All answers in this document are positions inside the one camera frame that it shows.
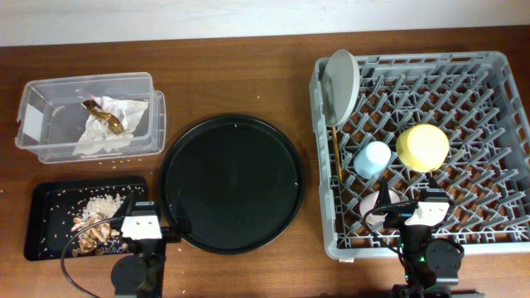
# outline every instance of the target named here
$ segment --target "light blue cup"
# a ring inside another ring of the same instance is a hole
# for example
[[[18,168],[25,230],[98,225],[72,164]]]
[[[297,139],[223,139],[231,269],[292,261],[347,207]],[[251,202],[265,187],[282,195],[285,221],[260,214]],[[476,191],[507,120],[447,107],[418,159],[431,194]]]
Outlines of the light blue cup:
[[[355,157],[354,169],[364,179],[370,179],[387,168],[390,154],[387,144],[380,141],[370,142]]]

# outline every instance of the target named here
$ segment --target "white wall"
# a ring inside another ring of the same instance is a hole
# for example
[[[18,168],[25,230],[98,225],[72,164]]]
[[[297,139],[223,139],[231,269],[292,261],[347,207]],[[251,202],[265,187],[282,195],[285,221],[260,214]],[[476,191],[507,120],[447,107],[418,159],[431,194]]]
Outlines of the white wall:
[[[528,0],[0,0],[0,46],[518,24]]]

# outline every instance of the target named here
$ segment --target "round black tray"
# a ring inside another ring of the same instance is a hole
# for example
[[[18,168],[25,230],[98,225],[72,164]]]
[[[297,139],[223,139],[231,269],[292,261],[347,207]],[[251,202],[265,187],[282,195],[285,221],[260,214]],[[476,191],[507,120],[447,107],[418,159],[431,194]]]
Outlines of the round black tray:
[[[160,176],[161,211],[183,238],[221,254],[270,243],[294,219],[303,166],[289,139],[247,116],[198,124],[170,148]]]

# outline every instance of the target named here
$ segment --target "yellow cup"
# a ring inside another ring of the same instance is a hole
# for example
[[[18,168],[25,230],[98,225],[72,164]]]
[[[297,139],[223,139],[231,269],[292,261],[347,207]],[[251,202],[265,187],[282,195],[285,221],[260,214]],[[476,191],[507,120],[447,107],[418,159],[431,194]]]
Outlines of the yellow cup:
[[[437,170],[444,163],[449,152],[449,140],[440,128],[418,124],[399,135],[396,151],[405,166],[427,173]]]

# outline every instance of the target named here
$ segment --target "gray dish rack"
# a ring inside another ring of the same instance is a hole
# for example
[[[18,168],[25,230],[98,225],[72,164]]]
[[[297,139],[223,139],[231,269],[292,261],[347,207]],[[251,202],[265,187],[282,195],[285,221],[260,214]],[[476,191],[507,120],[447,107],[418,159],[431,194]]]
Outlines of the gray dish rack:
[[[316,62],[311,117],[320,167],[325,251],[333,259],[394,257],[361,224],[359,202],[380,176],[356,175],[353,160],[368,142],[393,150],[388,180],[400,200],[415,199],[432,176],[455,201],[434,237],[451,238],[466,253],[530,252],[530,126],[506,56],[499,52],[356,56],[360,90],[348,121],[337,127],[339,182],[331,127],[325,125],[320,79],[329,58]],[[450,140],[443,166],[422,174],[406,168],[395,144],[418,123],[441,128]],[[399,232],[374,227],[396,245]]]

